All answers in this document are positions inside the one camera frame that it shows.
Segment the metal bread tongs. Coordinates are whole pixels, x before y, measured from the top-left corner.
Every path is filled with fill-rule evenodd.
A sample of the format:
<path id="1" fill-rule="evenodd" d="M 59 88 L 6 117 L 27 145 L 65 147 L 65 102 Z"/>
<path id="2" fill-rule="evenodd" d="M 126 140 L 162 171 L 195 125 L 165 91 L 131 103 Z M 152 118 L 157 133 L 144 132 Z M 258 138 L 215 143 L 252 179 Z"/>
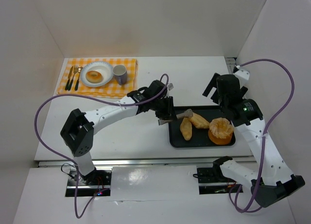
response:
<path id="1" fill-rule="evenodd" d="M 183 119 L 183 118 L 191 118 L 192 116 L 193 116 L 193 111 L 191 109 L 187 109 L 186 111 L 175 115 L 175 117 L 173 117 L 172 119 L 169 119 L 169 120 L 158 119 L 158 125 L 164 125 L 166 123 L 176 121 L 179 119 Z"/>

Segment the glazed ring bagel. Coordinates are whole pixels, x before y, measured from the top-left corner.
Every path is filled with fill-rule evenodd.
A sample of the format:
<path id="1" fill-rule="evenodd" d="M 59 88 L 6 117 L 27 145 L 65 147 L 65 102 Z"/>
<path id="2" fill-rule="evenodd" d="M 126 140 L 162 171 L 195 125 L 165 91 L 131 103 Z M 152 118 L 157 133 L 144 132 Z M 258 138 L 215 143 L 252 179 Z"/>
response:
<path id="1" fill-rule="evenodd" d="M 86 79 L 88 82 L 92 84 L 96 84 L 96 83 L 100 83 L 103 80 L 103 76 L 98 71 L 89 70 L 86 73 Z"/>

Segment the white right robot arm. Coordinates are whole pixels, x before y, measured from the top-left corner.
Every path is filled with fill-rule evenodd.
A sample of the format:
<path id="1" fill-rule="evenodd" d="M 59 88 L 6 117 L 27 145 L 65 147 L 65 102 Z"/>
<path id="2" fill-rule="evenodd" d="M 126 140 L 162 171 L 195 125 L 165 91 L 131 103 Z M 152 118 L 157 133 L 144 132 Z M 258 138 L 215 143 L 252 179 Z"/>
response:
<path id="1" fill-rule="evenodd" d="M 252 193 L 251 201 L 260 207 L 268 207 L 305 185 L 302 176 L 295 175 L 278 152 L 267 129 L 263 114 L 252 99 L 245 99 L 246 89 L 240 87 L 239 79 L 233 74 L 214 74 L 203 96 L 211 89 L 211 99 L 219 105 L 224 118 L 213 119 L 209 124 L 208 136 L 214 143 L 227 143 L 239 132 L 255 157 L 259 170 L 252 171 L 229 156 L 213 162 L 217 173 L 233 179 Z"/>

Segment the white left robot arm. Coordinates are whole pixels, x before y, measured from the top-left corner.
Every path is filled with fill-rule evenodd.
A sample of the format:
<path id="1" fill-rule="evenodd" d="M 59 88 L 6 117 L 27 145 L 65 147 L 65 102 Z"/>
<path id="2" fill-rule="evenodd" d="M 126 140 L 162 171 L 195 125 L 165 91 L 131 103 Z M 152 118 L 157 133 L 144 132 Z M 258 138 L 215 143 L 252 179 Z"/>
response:
<path id="1" fill-rule="evenodd" d="M 60 135 L 70 148 L 80 176 L 86 184 L 101 177 L 90 155 L 94 135 L 111 124 L 149 110 L 155 112 L 159 121 L 176 120 L 173 98 L 169 95 L 172 88 L 171 83 L 165 85 L 154 80 L 149 87 L 131 91 L 111 105 L 87 112 L 80 109 L 71 111 Z"/>

